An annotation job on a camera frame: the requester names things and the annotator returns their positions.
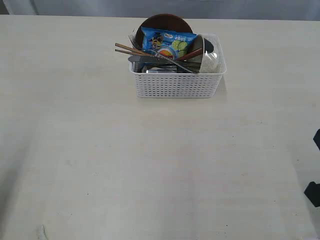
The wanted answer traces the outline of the blue chips bag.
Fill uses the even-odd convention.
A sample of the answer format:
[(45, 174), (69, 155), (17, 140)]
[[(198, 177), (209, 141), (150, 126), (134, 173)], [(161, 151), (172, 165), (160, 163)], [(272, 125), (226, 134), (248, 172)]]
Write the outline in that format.
[(189, 46), (197, 37), (196, 34), (189, 32), (176, 32), (149, 27), (142, 27), (141, 30), (144, 34), (143, 50), (156, 51), (172, 60), (186, 55)]

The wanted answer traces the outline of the silver table knife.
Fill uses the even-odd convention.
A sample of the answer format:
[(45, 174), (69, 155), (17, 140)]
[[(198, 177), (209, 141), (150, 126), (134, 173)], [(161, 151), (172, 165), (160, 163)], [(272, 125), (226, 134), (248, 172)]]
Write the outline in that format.
[(146, 63), (146, 64), (173, 64), (177, 66), (183, 67), (192, 67), (192, 68), (200, 68), (201, 63), (198, 62), (185, 62), (185, 61), (175, 61), (175, 60), (168, 60), (161, 57), (155, 56), (144, 56), (144, 55), (133, 55), (128, 58), (129, 62), (139, 62), (139, 63)]

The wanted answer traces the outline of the brown round plate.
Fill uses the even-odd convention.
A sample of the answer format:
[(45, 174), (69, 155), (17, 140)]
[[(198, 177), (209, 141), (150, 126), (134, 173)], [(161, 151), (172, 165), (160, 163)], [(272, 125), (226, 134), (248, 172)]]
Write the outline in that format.
[(182, 18), (168, 13), (157, 14), (146, 19), (138, 28), (132, 44), (137, 49), (143, 49), (145, 34), (142, 28), (155, 29), (151, 33), (150, 39), (146, 39), (147, 44), (151, 44), (152, 49), (158, 49), (164, 42), (161, 31), (174, 31), (177, 33), (193, 33), (191, 27)]

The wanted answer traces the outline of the silver metal fork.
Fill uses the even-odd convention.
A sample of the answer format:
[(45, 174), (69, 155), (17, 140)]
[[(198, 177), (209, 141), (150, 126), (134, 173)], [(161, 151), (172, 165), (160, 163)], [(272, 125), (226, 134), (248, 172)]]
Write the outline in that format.
[[(137, 41), (135, 39), (135, 36), (133, 34), (129, 34), (128, 38), (131, 41), (131, 44), (135, 49), (137, 49), (139, 51), (142, 51), (143, 53), (146, 53), (145, 50), (142, 50), (142, 48), (138, 45), (138, 43), (137, 43)], [(157, 57), (158, 59), (165, 59), (167, 62), (170, 62), (171, 64), (174, 64), (174, 65), (178, 66), (179, 68), (183, 69), (184, 71), (186, 71), (188, 73), (191, 73), (191, 74), (196, 74), (197, 73), (197, 72), (192, 71), (191, 69), (185, 67), (184, 65), (181, 65), (180, 63), (178, 63), (175, 60), (172, 60), (172, 59), (170, 59), (168, 57), (165, 57), (165, 56), (159, 54), (158, 52), (156, 52), (154, 50), (151, 50), (151, 51), (154, 53), (152, 55), (153, 57)]]

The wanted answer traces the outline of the white perforated plastic basket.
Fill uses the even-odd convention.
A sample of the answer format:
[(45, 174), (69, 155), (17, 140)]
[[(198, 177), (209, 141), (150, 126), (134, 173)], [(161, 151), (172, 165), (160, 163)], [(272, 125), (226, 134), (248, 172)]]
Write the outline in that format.
[(143, 63), (130, 62), (135, 79), (136, 95), (140, 98), (210, 98), (227, 71), (220, 39), (215, 35), (219, 50), (216, 73), (141, 73)]

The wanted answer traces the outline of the white bowl dark rim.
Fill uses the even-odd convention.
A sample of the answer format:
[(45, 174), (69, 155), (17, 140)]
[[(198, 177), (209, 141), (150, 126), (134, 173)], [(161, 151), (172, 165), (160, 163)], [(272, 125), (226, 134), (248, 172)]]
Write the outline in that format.
[(202, 53), (198, 56), (187, 59), (187, 62), (197, 63), (198, 72), (201, 74), (216, 73), (220, 61), (218, 42), (215, 35), (198, 34), (187, 53), (194, 52), (202, 48)]

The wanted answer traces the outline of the reddish brown wooden spoon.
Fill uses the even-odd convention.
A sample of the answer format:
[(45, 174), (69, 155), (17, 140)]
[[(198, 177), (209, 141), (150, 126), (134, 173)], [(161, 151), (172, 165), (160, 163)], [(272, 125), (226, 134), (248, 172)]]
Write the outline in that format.
[(185, 61), (185, 60), (197, 57), (202, 54), (203, 54), (203, 48), (199, 48), (199, 49), (196, 49), (192, 52), (187, 53), (186, 55), (184, 55), (182, 57), (177, 58), (176, 60), (177, 61)]

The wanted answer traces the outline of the shiny metal container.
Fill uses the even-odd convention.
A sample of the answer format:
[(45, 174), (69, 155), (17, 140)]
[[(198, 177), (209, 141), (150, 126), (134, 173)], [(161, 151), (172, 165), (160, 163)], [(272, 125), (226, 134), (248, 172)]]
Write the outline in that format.
[(175, 65), (163, 65), (163, 66), (151, 66), (145, 65), (141, 68), (141, 73), (146, 74), (171, 74), (171, 73), (178, 73), (181, 69)]

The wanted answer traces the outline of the upper wooden chopstick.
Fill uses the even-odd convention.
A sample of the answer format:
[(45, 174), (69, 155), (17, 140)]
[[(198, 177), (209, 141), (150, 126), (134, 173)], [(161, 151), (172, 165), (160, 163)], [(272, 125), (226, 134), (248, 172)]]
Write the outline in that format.
[(143, 52), (141, 52), (140, 50), (136, 49), (136, 48), (132, 48), (132, 47), (128, 47), (126, 45), (123, 45), (123, 44), (119, 44), (119, 43), (115, 43), (114, 44), (116, 47), (119, 47), (121, 49), (124, 49), (124, 50), (128, 50), (132, 53), (136, 53), (136, 54), (143, 54)]

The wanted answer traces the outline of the wooden chopstick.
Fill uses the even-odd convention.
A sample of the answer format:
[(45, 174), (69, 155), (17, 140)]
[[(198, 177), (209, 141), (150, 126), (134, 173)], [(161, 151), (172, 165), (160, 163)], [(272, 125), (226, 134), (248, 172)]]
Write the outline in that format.
[(136, 48), (132, 48), (132, 47), (128, 47), (126, 45), (123, 45), (123, 44), (119, 44), (119, 43), (115, 43), (114, 44), (116, 47), (119, 47), (121, 49), (124, 49), (124, 50), (128, 50), (132, 53), (136, 53), (136, 54), (143, 54), (143, 52), (141, 52), (140, 50), (136, 49)]
[(136, 53), (136, 52), (132, 52), (132, 51), (126, 51), (126, 50), (120, 50), (120, 49), (115, 49), (115, 52), (118, 53), (122, 53), (122, 54), (126, 54), (126, 55), (131, 55), (131, 56), (145, 56), (145, 57), (149, 57), (145, 54), (141, 54), (141, 53)]

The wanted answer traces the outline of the lower wooden chopstick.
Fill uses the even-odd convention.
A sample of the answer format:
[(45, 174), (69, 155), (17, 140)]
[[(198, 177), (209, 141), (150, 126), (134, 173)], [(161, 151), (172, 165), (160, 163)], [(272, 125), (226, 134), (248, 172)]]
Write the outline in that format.
[(122, 54), (126, 54), (126, 55), (131, 55), (131, 56), (145, 56), (145, 57), (149, 57), (145, 54), (141, 54), (141, 53), (136, 53), (136, 52), (132, 52), (132, 51), (126, 51), (126, 50), (120, 50), (120, 49), (115, 49), (115, 52), (118, 53), (122, 53)]

